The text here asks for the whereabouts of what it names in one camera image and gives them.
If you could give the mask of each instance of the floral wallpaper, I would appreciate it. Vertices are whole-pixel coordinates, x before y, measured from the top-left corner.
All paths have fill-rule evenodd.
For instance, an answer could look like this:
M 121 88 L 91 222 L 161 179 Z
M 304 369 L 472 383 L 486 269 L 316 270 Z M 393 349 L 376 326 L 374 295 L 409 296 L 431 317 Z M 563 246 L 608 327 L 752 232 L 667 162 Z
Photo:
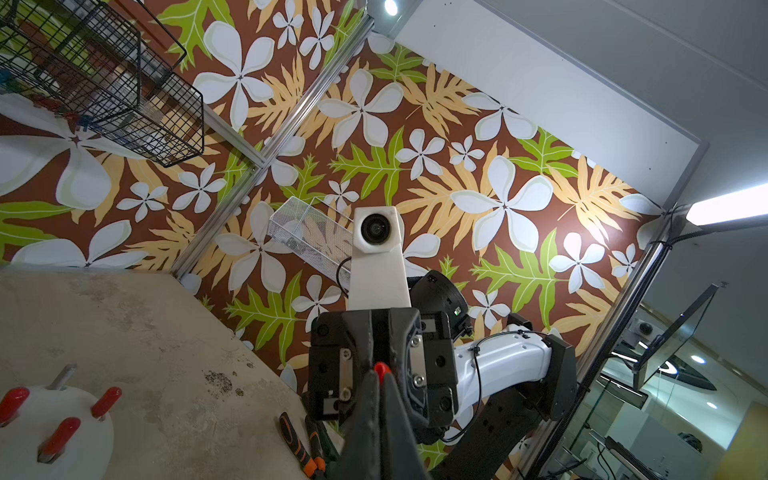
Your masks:
M 120 5 L 146 20 L 134 2 Z M 257 149 L 361 18 L 337 0 L 151 8 L 189 53 L 181 74 Z M 142 25 L 175 61 L 179 49 Z M 0 249 L 12 263 L 167 270 L 247 168 L 216 134 L 205 155 L 163 169 L 18 95 L 0 96 L 0 115 L 11 158 L 0 170 Z M 312 323 L 345 304 L 331 279 L 267 235 L 269 217 L 292 196 L 345 225 L 336 210 L 394 205 L 408 274 L 450 278 L 471 306 L 474 338 L 514 312 L 581 354 L 659 212 L 545 127 L 371 34 L 183 283 L 302 392 Z M 419 448 L 432 467 L 450 445 Z

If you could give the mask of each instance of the white mesh basket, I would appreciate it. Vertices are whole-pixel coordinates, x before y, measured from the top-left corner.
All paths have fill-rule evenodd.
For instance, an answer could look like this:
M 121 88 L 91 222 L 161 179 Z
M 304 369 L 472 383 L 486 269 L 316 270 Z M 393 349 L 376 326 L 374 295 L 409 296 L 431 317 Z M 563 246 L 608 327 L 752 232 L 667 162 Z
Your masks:
M 352 232 L 303 200 L 291 197 L 270 217 L 270 236 L 336 282 L 336 269 L 352 256 Z M 350 262 L 339 281 L 349 290 Z

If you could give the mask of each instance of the wire basket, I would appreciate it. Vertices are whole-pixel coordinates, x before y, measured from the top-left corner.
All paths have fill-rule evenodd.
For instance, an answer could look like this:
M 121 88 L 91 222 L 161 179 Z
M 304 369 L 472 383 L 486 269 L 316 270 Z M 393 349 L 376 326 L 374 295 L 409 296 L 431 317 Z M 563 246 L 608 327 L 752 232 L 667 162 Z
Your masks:
M 297 197 L 272 214 L 268 233 L 334 282 L 339 264 L 352 256 L 352 232 Z M 345 263 L 339 272 L 344 290 L 349 290 L 350 267 Z
M 165 167 L 204 150 L 203 97 L 176 65 L 98 0 L 0 0 L 3 90 Z

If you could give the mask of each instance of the red gripper tip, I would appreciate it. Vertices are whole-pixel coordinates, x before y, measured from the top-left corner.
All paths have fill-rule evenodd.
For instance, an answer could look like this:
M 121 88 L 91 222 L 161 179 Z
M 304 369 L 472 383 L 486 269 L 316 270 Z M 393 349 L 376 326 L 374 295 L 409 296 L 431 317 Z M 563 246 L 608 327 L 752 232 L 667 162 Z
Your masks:
M 392 370 L 384 362 L 378 362 L 373 366 L 373 370 L 379 375 L 379 384 L 384 383 L 384 374 L 392 373 Z
M 51 435 L 51 438 L 45 442 L 41 454 L 45 456 L 53 456 L 59 453 L 79 428 L 80 419 L 76 417 L 64 419 L 64 421 L 58 425 L 54 434 Z
M 8 393 L 5 394 L 2 402 L 0 402 L 0 426 L 13 418 L 13 415 L 28 397 L 29 389 L 24 387 L 9 390 Z
M 112 408 L 114 403 L 123 395 L 123 391 L 119 387 L 110 387 L 104 395 L 91 407 L 91 415 L 95 419 L 100 419 L 104 415 L 107 415 L 109 409 Z

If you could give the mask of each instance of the screen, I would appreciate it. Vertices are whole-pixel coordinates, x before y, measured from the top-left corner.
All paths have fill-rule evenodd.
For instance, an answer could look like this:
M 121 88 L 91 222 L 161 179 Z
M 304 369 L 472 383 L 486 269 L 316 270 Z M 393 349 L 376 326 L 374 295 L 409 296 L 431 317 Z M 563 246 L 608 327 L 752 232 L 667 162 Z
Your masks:
M 704 312 L 712 301 L 718 286 L 710 285 L 694 300 L 677 320 L 648 346 L 643 356 L 632 367 L 634 388 L 639 390 L 678 349 L 687 342 L 699 326 Z

